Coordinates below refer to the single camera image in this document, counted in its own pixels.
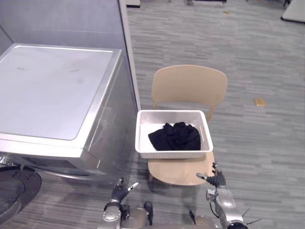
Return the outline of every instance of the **small debris on floor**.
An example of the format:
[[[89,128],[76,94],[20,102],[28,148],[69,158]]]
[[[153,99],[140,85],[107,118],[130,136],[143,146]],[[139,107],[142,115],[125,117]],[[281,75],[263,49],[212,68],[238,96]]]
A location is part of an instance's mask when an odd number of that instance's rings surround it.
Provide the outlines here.
[[[254,101],[256,106],[266,106],[265,99],[255,98]]]

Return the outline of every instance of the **chair backrest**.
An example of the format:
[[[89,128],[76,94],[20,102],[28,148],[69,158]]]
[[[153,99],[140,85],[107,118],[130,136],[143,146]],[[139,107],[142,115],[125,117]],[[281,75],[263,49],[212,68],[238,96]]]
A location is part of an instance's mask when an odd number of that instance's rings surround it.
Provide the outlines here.
[[[160,102],[201,103],[213,108],[211,116],[224,99],[226,88],[227,78],[221,71],[198,65],[175,65],[156,72],[152,99],[155,108]]]

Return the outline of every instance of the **washing machine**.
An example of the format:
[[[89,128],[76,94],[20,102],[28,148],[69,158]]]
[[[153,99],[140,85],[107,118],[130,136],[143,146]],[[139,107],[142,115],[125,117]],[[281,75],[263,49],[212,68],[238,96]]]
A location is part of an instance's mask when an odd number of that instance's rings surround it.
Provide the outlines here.
[[[129,174],[136,102],[122,51],[13,44],[0,56],[0,224],[39,192],[40,172]]]

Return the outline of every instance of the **cable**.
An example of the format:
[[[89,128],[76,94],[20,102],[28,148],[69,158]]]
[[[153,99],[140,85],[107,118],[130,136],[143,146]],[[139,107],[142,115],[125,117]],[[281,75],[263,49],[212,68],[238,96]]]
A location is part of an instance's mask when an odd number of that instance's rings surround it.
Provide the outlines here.
[[[242,215],[242,217],[245,216],[245,214],[247,214],[247,212],[251,209],[251,207],[248,208],[248,210]]]
[[[216,215],[216,213],[213,211],[213,208],[212,208],[212,204],[211,204],[211,202],[210,202],[210,209],[211,209],[211,211],[212,211],[212,213],[219,219],[219,216],[218,215]]]
[[[257,220],[254,220],[254,221],[252,221],[252,222],[250,222],[250,223],[247,223],[247,225],[249,225],[249,224],[253,224],[253,223],[255,223],[255,222],[257,222],[257,221],[260,221],[260,220],[262,220],[262,218],[257,219]]]

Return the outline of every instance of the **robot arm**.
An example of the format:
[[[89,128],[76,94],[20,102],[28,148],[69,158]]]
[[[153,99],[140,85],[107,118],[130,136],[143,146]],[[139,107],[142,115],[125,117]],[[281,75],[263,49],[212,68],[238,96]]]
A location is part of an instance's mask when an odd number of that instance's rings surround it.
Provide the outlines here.
[[[97,229],[120,229],[122,215],[121,202],[138,183],[134,183],[129,188],[123,187],[122,184],[123,178],[120,178],[112,191],[110,202],[104,208],[102,222]]]
[[[216,189],[207,189],[206,198],[215,205],[216,214],[219,217],[223,229],[248,229],[243,217],[238,212],[232,192],[227,189],[222,171],[213,163],[214,177],[207,177],[200,173],[196,175],[215,186]]]

